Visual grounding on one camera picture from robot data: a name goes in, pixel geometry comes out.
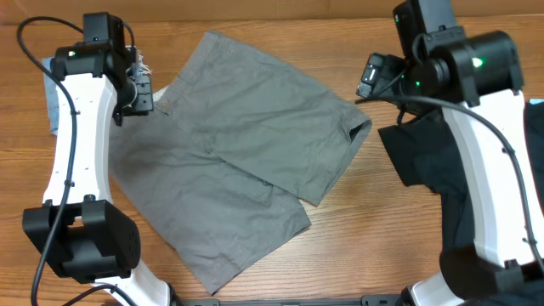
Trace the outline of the grey shorts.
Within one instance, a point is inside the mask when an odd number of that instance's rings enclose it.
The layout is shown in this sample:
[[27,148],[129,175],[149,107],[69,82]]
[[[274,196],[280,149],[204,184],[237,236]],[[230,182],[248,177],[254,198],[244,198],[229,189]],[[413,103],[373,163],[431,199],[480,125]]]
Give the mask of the grey shorts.
[[110,172],[215,293],[304,232],[371,131],[314,78],[208,31],[143,117],[110,131]]

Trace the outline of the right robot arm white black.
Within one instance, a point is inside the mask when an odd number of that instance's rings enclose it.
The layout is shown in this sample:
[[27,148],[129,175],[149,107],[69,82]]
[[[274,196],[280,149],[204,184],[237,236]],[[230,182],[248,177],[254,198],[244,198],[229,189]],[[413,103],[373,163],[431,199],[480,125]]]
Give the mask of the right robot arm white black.
[[411,119],[379,134],[406,185],[441,197],[439,272],[398,305],[543,302],[543,107],[524,100],[504,31],[468,37],[448,1],[405,1],[393,17],[403,56],[372,54],[360,102]]

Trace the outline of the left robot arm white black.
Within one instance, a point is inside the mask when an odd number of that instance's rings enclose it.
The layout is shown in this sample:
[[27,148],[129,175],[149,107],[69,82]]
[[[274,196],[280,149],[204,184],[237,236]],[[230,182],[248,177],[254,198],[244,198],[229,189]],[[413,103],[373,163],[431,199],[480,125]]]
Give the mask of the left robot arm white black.
[[137,98],[133,56],[124,45],[80,42],[58,48],[47,70],[56,83],[59,123],[54,166],[42,206],[23,212],[23,230],[59,278],[107,291],[121,305],[178,305],[172,286],[141,258],[136,223],[114,206],[108,175],[116,110]]

